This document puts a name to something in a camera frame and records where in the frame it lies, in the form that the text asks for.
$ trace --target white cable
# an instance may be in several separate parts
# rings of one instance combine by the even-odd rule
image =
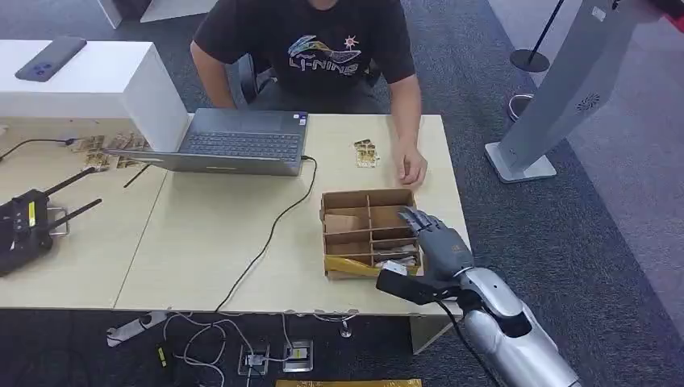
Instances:
[[[339,317],[339,318],[330,318],[330,317],[321,317],[318,316],[317,314],[312,314],[312,316],[316,317],[320,321],[324,321],[326,323],[343,323],[345,321],[349,321],[352,318],[355,318],[355,314],[351,314],[349,316],[344,316],[344,317]]]
[[[280,313],[280,315],[282,317],[282,334],[285,336],[285,340],[287,341],[287,347],[290,349],[290,354],[285,359],[273,359],[270,357],[267,357],[266,359],[283,363],[283,362],[286,362],[287,360],[292,360],[292,355],[293,355],[292,351],[294,350],[294,348],[292,347],[292,342],[290,341],[290,337],[288,337],[288,335],[287,335],[287,328],[285,327],[285,314]]]
[[[224,319],[221,319],[221,320],[216,321],[216,322],[197,322],[197,321],[194,321],[193,319],[191,319],[190,316],[192,316],[192,313],[190,313],[190,314],[187,315],[187,316],[184,315],[184,314],[182,314],[182,313],[176,313],[176,314],[174,314],[173,316],[169,317],[169,318],[166,320],[166,322],[164,323],[164,329],[162,330],[162,333],[163,333],[163,335],[164,335],[164,340],[165,340],[165,341],[167,340],[166,330],[167,330],[167,327],[168,327],[169,323],[171,322],[171,320],[173,320],[173,319],[176,318],[176,317],[183,317],[183,318],[184,318],[185,320],[187,320],[188,322],[190,322],[190,323],[192,323],[192,324],[194,324],[194,325],[197,325],[197,326],[199,326],[199,327],[203,327],[201,330],[199,330],[197,333],[195,333],[195,334],[190,338],[190,340],[188,340],[188,343],[186,344],[186,347],[185,347],[184,350],[183,350],[183,356],[178,356],[178,355],[175,355],[175,354],[174,354],[174,356],[177,357],[178,359],[183,359],[183,361],[185,361],[186,364],[188,364],[188,365],[190,365],[190,366],[201,366],[201,367],[208,367],[208,368],[214,369],[214,370],[219,374],[219,376],[221,376],[221,387],[224,387],[225,382],[226,382],[226,377],[225,377],[225,375],[223,374],[223,371],[221,371],[221,368],[219,368],[219,367],[216,366],[216,363],[219,362],[219,360],[221,359],[221,356],[223,355],[223,351],[224,351],[225,348],[226,348],[226,331],[225,331],[219,324],[220,324],[220,323],[230,323],[230,324],[232,324],[232,326],[236,329],[237,333],[240,335],[240,338],[242,338],[242,340],[244,341],[244,343],[245,343],[245,344],[247,345],[247,347],[249,348],[249,353],[252,355],[252,357],[254,357],[254,350],[253,350],[253,348],[252,348],[252,345],[250,344],[249,341],[247,341],[247,338],[244,337],[242,331],[241,331],[240,328],[237,326],[237,324],[235,324],[235,323],[234,323],[232,320],[230,320],[229,318],[224,318]],[[190,348],[190,345],[193,343],[193,341],[194,341],[195,339],[197,339],[197,337],[200,336],[202,333],[204,333],[204,332],[210,330],[211,328],[216,328],[216,329],[218,329],[218,330],[221,332],[221,336],[223,337],[223,342],[222,342],[222,344],[221,344],[221,349],[220,349],[220,351],[219,351],[219,354],[216,356],[216,359],[214,359],[214,361],[212,361],[211,363],[207,363],[207,362],[203,362],[203,361],[197,360],[197,359],[195,359],[195,358],[189,357],[189,356],[188,356],[188,349]],[[251,377],[251,375],[252,375],[252,368],[250,367],[249,370],[248,370],[248,376],[247,376],[247,387],[249,387],[249,378]]]
[[[241,315],[244,314],[244,313],[230,314],[230,313],[226,313],[226,312],[216,312],[216,313],[224,315],[224,316],[228,316],[228,317],[240,317]]]

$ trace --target robotic arm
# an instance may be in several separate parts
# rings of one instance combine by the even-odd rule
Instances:
[[[425,274],[414,277],[384,268],[377,279],[379,290],[418,305],[456,297],[471,342],[510,386],[580,386],[528,306],[496,273],[474,267],[458,232],[410,207],[400,216],[418,237]]]

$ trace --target smartphone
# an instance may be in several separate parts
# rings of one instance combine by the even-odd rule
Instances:
[[[82,38],[58,37],[29,60],[15,74],[15,77],[26,81],[45,82],[60,71],[74,55],[85,47],[86,43],[87,41]]]

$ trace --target cardboard box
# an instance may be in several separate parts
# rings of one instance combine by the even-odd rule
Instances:
[[[375,278],[376,264],[410,260],[408,272],[420,269],[420,250],[406,221],[398,215],[415,206],[409,189],[329,192],[321,199],[325,275],[331,279]]]

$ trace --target laptop keyboard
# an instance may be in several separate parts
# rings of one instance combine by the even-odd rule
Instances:
[[[198,155],[268,157],[296,161],[300,135],[202,132],[189,134],[183,151]]]

